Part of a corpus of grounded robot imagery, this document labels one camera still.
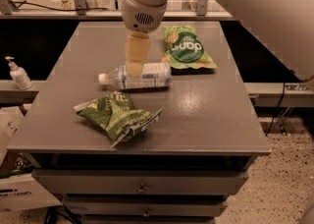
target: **pump dispenser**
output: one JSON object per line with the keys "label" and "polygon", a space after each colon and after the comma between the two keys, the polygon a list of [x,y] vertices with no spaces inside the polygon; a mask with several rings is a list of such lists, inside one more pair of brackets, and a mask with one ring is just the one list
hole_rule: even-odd
{"label": "pump dispenser", "polygon": [[19,67],[12,56],[6,56],[6,60],[9,62],[11,69],[10,76],[20,89],[28,89],[32,86],[32,82],[27,75],[27,72],[22,67]]}

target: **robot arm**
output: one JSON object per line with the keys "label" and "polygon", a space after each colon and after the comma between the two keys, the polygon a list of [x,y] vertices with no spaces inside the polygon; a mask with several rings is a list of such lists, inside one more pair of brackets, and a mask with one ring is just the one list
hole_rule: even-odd
{"label": "robot arm", "polygon": [[[313,0],[216,0],[314,90]],[[123,19],[132,30],[151,32],[167,0],[125,0]]]}

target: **drawer knob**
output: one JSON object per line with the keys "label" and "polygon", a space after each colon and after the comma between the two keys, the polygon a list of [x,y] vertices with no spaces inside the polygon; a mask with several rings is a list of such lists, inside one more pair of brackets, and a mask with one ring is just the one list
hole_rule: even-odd
{"label": "drawer knob", "polygon": [[148,209],[145,209],[145,211],[144,211],[142,216],[145,217],[145,218],[150,217],[150,213],[148,212]]}
{"label": "drawer knob", "polygon": [[144,185],[143,184],[140,184],[140,187],[139,189],[137,189],[137,193],[139,195],[145,195],[147,193],[147,190],[145,189]]}

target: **clear bottle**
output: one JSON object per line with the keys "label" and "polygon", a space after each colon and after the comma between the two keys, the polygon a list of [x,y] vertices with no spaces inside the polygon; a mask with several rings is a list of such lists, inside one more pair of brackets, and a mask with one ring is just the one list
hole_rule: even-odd
{"label": "clear bottle", "polygon": [[10,71],[10,76],[13,79],[13,81],[17,84],[17,86],[20,89],[28,89],[32,86],[32,82],[25,71],[22,67],[19,67],[14,60],[14,57],[11,56],[6,56],[6,60],[9,62],[9,67],[11,69]]}
{"label": "clear bottle", "polygon": [[167,87],[170,85],[171,68],[168,63],[147,63],[139,77],[127,75],[126,66],[119,66],[108,74],[100,74],[101,84],[112,85],[120,90],[135,88]]}

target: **gray tabletop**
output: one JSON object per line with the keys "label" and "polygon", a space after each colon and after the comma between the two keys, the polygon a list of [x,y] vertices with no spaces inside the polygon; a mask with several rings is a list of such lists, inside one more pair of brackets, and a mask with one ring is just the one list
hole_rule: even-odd
{"label": "gray tabletop", "polygon": [[[172,76],[163,91],[132,93],[137,108],[164,107],[158,123],[109,149],[106,135],[78,116],[74,106],[106,90],[99,73],[123,65],[129,32],[121,22],[80,23],[47,83],[35,98],[9,149],[37,153],[209,153],[270,152],[235,60],[218,22],[188,22],[218,65],[212,75]],[[166,22],[163,26],[186,24]],[[150,34],[149,62],[165,52],[162,31]]]}

